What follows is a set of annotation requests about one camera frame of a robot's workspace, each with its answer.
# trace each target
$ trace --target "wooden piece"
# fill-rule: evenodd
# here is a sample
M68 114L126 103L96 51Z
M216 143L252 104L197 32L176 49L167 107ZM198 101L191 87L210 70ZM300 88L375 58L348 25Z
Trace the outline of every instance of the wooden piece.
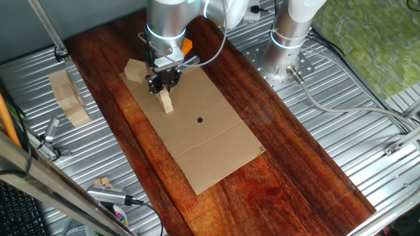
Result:
M75 106L74 108L64 110L64 114L74 127L84 125L91 120L83 109L83 106Z
M102 182L100 181L100 179L96 179L96 180L93 180L93 184L102 185Z
M49 75L49 79L56 101L72 125L78 127L89 122L80 91L66 70Z
M139 12L66 45L169 235L347 235L375 212L228 41L203 69L266 152L197 196L119 78L128 59L143 59L145 26ZM187 32L202 61L220 47L207 20Z
M141 83L148 74L147 68L148 66L146 66L146 63L130 58L124 68L125 76L127 76L129 80Z
M162 104L166 114L173 111L171 97L169 97L169 92L166 87L159 92L159 101L160 104Z
M110 179L108 177L103 177L100 179L100 181L102 182L102 185L110 183Z

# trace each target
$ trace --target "keyboard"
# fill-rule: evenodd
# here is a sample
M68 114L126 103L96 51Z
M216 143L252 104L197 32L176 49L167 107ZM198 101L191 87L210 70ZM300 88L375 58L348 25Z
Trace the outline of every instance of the keyboard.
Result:
M49 236L39 202L0 181L0 235Z

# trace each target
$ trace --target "cardboard sheet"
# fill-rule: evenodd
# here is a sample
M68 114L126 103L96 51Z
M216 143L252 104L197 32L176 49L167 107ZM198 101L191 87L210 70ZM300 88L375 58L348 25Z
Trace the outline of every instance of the cardboard sheet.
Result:
M127 80L124 73L121 78L199 194L264 148L202 69L183 74L171 93L174 110L168 114L146 82Z

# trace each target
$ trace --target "metal table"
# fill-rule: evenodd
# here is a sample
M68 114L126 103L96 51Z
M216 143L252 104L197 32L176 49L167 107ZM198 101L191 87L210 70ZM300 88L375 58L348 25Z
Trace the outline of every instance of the metal table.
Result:
M274 10L272 1L262 0L261 7ZM247 49L268 40L268 30L273 19L273 14L263 12L259 22L241 23L228 33L228 38L240 51L246 53ZM332 52L316 42L308 40L304 45L310 52L322 52L335 59ZM376 99L365 81L348 76L332 60L303 53L314 66L314 74L306 77L305 83L321 104L330 108L375 107L381 102L385 104ZM62 69L73 77L86 104L85 109L92 119L82 127L74 128L54 99L47 76ZM27 114L26 122L36 133L44 132L52 116L61 118L53 146L68 148L72 155L62 157L56 164L81 187L86 189L94 179L108 176L116 187L128 189L136 198L148 202L142 186L72 61L57 62L54 48L49 48L3 64L0 66L0 77L4 79L16 103ZM276 92L378 210L368 221L378 219L382 224L388 223L420 201L417 199L408 204L403 202L420 186L420 153L416 147L408 145L390 157L384 152L384 149L402 137L401 126L394 119L365 111L325 113L316 109L294 83ZM420 93L412 98L418 100ZM403 206L399 207L399 211L386 215L387 209L401 202ZM52 234L59 235L66 225L67 217L45 204L43 210ZM159 234L159 220L151 210L140 206L125 206L123 210L127 213L130 229L142 235Z

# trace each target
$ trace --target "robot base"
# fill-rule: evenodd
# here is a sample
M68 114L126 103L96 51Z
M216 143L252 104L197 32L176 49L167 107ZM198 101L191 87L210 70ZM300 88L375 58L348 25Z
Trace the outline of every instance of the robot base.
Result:
M295 80L291 76L274 76L273 73L268 73L263 70L260 65L260 55L263 52L264 48L267 46L268 41L260 43L254 47L246 49L242 54L252 63L252 65L257 69L257 71L262 75L262 77L267 81L267 83L275 90L279 90L282 87L285 87L291 83L295 83ZM308 75L314 73L314 66L306 59L306 57L299 53L299 66L295 69L298 71L302 77L307 77Z

